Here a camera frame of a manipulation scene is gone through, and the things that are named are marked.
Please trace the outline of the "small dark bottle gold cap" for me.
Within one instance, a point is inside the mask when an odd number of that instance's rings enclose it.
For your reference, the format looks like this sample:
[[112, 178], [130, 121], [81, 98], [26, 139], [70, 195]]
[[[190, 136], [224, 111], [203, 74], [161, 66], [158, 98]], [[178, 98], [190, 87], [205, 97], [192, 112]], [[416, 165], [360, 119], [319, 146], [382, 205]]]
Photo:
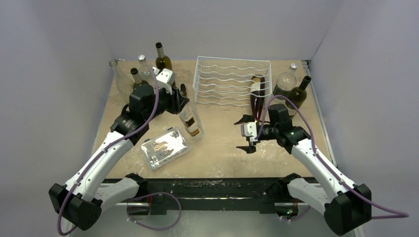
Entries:
[[179, 117], [192, 139], [199, 139], [204, 135], [202, 122], [193, 101], [189, 101], [179, 113]]

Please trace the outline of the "dark labelled wine bottle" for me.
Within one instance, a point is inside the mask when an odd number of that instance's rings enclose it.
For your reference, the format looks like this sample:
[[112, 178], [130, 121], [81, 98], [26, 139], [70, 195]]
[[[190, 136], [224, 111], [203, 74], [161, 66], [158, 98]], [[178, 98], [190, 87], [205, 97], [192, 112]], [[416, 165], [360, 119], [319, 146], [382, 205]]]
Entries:
[[172, 70], [171, 59], [168, 56], [165, 55], [162, 43], [157, 42], [155, 44], [155, 47], [156, 47], [157, 54], [158, 54], [158, 57], [155, 60], [156, 67], [159, 70], [163, 70], [163, 69]]

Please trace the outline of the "red bottle gold foil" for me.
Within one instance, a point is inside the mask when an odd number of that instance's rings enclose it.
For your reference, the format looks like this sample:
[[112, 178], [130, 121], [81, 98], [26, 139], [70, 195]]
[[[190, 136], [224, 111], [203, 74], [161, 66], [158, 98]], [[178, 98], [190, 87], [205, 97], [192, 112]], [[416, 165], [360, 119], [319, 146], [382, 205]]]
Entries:
[[250, 105], [255, 120], [260, 120], [265, 98], [265, 77], [254, 75], [250, 84]]

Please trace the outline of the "white wire wine rack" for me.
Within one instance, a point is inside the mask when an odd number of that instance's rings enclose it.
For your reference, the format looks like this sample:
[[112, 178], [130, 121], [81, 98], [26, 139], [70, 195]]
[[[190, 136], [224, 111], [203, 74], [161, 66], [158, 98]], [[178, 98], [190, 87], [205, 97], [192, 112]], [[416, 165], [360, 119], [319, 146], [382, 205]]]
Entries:
[[252, 78], [263, 77], [261, 98], [272, 93], [271, 62], [198, 56], [193, 81], [196, 103], [249, 107]]

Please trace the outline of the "dark bottle silver collar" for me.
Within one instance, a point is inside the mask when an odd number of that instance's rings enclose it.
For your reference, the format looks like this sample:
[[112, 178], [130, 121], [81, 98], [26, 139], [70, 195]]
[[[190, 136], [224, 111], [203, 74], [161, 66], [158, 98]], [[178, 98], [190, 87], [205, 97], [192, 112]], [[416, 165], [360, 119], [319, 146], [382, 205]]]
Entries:
[[133, 90], [136, 90], [137, 87], [141, 86], [141, 85], [148, 85], [149, 83], [146, 80], [143, 80], [140, 76], [140, 73], [138, 71], [137, 68], [131, 68], [130, 73], [134, 79], [134, 83], [133, 83]]

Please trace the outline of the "clear bottle silver cap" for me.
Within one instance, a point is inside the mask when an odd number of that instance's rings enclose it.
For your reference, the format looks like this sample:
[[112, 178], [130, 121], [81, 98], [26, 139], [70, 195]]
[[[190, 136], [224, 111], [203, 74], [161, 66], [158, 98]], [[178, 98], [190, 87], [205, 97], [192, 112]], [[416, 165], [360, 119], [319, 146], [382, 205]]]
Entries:
[[154, 83], [154, 72], [151, 67], [147, 64], [145, 55], [141, 54], [137, 57], [139, 66], [139, 76], [143, 81], [153, 84]]

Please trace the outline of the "tall clear bottle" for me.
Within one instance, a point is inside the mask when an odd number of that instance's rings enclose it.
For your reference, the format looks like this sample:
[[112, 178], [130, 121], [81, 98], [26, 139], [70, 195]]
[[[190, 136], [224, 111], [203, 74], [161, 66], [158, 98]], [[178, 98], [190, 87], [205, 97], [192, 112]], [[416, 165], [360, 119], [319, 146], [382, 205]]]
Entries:
[[112, 59], [109, 61], [109, 66], [114, 72], [114, 77], [116, 78], [117, 89], [122, 96], [123, 100], [128, 104], [129, 97], [133, 93], [133, 81], [127, 76], [123, 71], [119, 62], [123, 59]]

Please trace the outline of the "dark green bottle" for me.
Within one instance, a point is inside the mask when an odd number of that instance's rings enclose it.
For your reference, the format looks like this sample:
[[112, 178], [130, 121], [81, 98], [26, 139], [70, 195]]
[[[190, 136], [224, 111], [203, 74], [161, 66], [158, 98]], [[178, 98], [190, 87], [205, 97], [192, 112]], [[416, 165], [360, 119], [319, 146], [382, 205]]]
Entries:
[[[298, 87], [294, 87], [288, 94], [288, 99], [299, 109], [307, 98], [307, 87], [310, 84], [312, 78], [305, 76]], [[293, 118], [297, 114], [297, 110], [289, 103], [285, 102], [285, 106], [288, 109], [289, 115]]]

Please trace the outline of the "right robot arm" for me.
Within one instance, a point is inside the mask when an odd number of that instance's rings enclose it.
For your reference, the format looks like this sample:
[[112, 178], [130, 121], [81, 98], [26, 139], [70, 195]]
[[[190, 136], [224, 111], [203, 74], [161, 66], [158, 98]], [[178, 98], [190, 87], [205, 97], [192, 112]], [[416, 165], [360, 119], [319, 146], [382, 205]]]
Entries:
[[365, 185], [357, 185], [343, 175], [312, 145], [311, 136], [300, 126], [294, 126], [285, 105], [268, 107], [269, 122], [257, 121], [252, 115], [243, 115], [237, 122], [241, 134], [248, 141], [240, 148], [246, 153], [256, 152], [260, 141], [275, 140], [289, 154], [300, 161], [321, 185], [319, 188], [303, 178], [289, 175], [288, 180], [278, 186], [280, 199], [299, 199], [321, 213], [329, 228], [342, 236], [372, 219], [371, 190]]

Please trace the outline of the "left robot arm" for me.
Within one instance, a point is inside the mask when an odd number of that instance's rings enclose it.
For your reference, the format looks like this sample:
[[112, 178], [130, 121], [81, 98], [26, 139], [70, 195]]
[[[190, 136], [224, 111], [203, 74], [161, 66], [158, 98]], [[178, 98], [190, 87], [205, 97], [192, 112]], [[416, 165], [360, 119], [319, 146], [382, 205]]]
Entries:
[[49, 197], [58, 214], [59, 235], [70, 234], [62, 229], [64, 220], [72, 225], [72, 230], [85, 231], [97, 222], [102, 212], [123, 200], [141, 202], [159, 195], [149, 190], [146, 179], [134, 173], [106, 188], [101, 188], [101, 184], [118, 161], [149, 130], [152, 119], [164, 112], [177, 115], [189, 101], [184, 85], [154, 87], [145, 84], [129, 95], [105, 140], [87, 163], [65, 184], [53, 184], [49, 189]]

